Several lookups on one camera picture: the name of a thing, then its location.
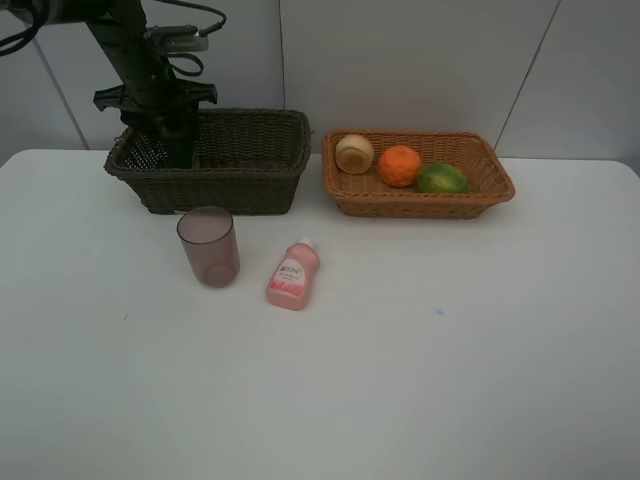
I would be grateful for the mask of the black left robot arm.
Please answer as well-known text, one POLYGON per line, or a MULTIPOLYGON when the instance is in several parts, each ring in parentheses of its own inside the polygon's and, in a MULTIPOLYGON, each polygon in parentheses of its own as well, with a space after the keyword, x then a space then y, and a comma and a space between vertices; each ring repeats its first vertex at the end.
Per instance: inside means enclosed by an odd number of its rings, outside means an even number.
POLYGON ((218 100, 213 84, 194 80, 204 71, 196 54, 208 49, 208 37, 225 26, 227 15, 189 1, 170 4, 219 20, 205 28, 149 27, 140 1, 3 1, 1 9, 26 28, 1 40, 1 55, 18 52, 45 26, 85 24, 121 81, 94 93, 96 108, 118 110, 122 123, 158 137, 169 153, 186 157, 198 137, 199 105, 218 100))

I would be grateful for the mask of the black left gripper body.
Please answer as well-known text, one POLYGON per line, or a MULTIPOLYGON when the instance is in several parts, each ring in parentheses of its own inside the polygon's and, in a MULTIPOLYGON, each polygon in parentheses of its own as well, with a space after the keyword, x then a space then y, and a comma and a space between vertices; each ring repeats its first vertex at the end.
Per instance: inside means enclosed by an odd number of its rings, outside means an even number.
POLYGON ((189 80, 175 80, 169 92, 152 88, 140 93, 122 84, 94 93, 93 103, 100 111, 117 109, 125 117, 162 117, 179 109, 197 111, 201 102, 218 103, 218 91, 214 84, 189 80))

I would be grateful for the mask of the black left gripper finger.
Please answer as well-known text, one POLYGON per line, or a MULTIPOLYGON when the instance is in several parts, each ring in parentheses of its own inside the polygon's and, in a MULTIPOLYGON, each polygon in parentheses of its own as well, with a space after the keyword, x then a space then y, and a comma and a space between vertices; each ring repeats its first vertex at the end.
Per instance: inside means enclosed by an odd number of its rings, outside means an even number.
POLYGON ((146 115, 142 113, 121 113, 120 120, 127 126, 130 133, 123 133, 119 139, 119 147, 121 149, 127 143, 126 137, 132 135, 133 131, 138 136, 144 136, 150 141, 155 150, 165 150, 165 142, 163 135, 163 123, 161 117, 146 115))
POLYGON ((198 135, 199 103, 182 104, 169 113, 171 135, 198 135))

